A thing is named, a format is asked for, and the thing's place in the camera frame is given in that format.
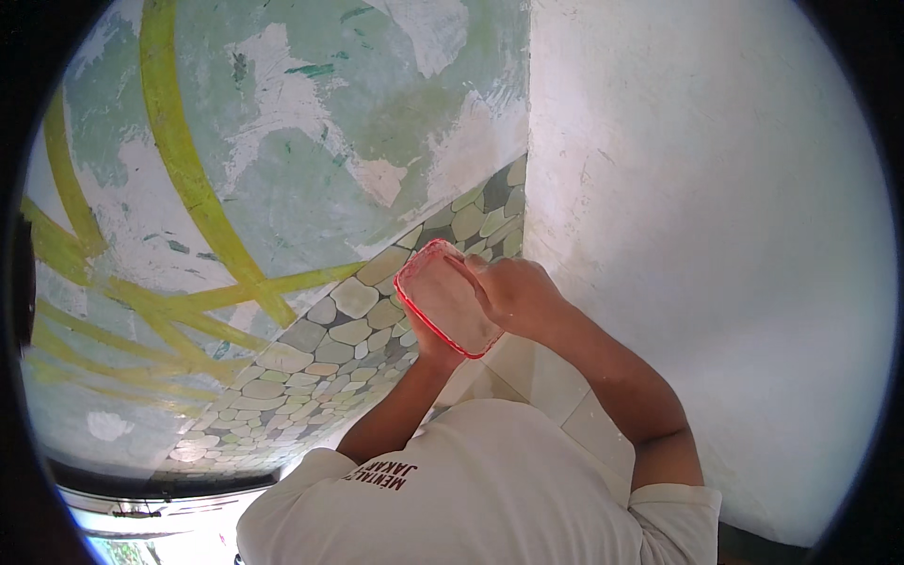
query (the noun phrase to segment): hand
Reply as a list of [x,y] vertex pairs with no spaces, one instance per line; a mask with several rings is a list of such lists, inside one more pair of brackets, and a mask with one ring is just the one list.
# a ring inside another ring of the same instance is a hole
[[438,370],[448,371],[449,374],[465,360],[465,356],[452,346],[447,344],[433,330],[427,327],[418,315],[411,312],[408,305],[402,304],[402,310],[411,324],[411,330],[414,331],[415,337],[418,338],[418,360],[435,365]]
[[572,309],[546,269],[527,259],[502,259],[488,265],[468,255],[464,266],[449,261],[474,285],[486,317],[506,332],[544,344],[547,333]]

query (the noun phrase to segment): red plastic container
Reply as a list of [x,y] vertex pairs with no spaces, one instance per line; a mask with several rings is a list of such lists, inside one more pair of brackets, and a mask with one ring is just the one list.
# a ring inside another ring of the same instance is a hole
[[443,341],[465,357],[479,359],[503,330],[480,309],[471,283],[445,264],[449,259],[461,262],[465,254],[446,240],[432,240],[405,263],[392,284],[399,299]]

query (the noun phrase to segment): wall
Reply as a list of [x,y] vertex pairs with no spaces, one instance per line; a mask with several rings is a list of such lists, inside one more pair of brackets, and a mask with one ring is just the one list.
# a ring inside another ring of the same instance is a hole
[[26,180],[49,453],[150,476],[337,281],[523,154],[527,23],[487,0],[114,3]]
[[532,5],[524,255],[670,382],[722,518],[812,544],[869,442],[897,302],[849,85],[789,2]]

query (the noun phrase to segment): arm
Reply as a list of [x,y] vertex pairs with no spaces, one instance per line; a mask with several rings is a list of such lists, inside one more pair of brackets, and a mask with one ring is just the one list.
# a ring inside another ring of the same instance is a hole
[[419,342],[418,360],[379,404],[358,420],[336,451],[360,465],[400,451],[464,357],[445,344],[405,307]]
[[634,444],[631,490],[656,483],[702,485],[693,435],[665,380],[570,304],[538,263],[469,256],[460,269],[487,316],[505,331],[545,345],[574,365],[603,409]]

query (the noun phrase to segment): person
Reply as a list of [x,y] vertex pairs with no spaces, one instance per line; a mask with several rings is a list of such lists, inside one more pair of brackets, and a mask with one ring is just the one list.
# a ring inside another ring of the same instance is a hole
[[681,402],[562,297],[539,264],[468,256],[486,315],[574,365],[634,446],[627,509],[537,409],[463,402],[413,438],[463,357],[406,311],[419,356],[338,448],[308,452],[238,523],[249,565],[715,563],[721,494],[703,486]]

